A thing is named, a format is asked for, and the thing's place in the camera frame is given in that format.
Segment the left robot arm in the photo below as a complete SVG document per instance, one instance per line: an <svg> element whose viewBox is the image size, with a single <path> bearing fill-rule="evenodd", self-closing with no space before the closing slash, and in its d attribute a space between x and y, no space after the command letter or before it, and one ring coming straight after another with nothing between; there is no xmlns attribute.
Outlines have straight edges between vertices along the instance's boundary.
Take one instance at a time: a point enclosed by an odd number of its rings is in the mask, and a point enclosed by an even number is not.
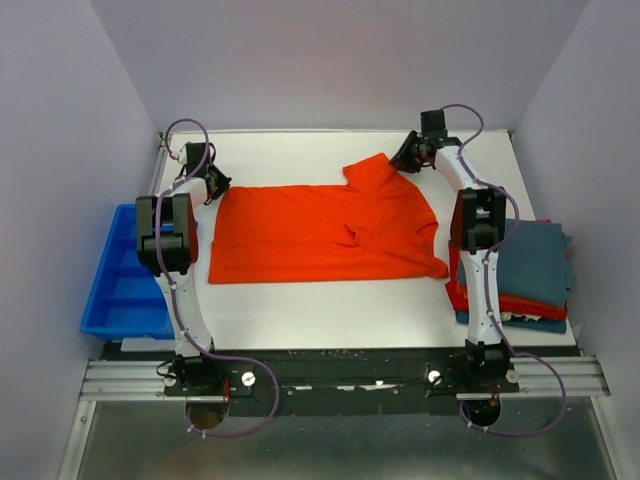
<svg viewBox="0 0 640 480"><path fill-rule="evenodd" d="M215 165L211 142L186 143L171 188L135 201L136 253L161 290L174 333L174 357L161 376L180 393L209 395L229 388L216 365L213 337L207 329L196 291L199 240L195 210L219 199L231 183Z"/></svg>

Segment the orange t shirt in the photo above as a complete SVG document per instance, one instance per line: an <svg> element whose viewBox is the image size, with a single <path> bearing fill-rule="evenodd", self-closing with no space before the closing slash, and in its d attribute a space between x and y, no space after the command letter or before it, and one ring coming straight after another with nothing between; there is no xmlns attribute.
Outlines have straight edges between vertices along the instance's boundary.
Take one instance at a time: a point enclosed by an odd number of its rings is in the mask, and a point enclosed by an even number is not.
<svg viewBox="0 0 640 480"><path fill-rule="evenodd" d="M341 185L232 187L218 208L211 284L394 280L448 275L436 214L384 154Z"/></svg>

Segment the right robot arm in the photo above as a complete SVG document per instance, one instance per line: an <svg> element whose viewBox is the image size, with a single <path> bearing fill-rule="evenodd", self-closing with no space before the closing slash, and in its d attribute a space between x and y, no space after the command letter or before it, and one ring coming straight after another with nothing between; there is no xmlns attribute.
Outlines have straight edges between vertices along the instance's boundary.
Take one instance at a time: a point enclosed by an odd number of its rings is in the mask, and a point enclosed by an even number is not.
<svg viewBox="0 0 640 480"><path fill-rule="evenodd" d="M462 384L480 392L504 376L510 364L497 280L507 196L465 160L465 143L449 134L444 108L423 111L420 124L418 131L409 132L391 164L405 173L430 167L444 176L456 194L450 243L459 251L468 301L467 338L459 371Z"/></svg>

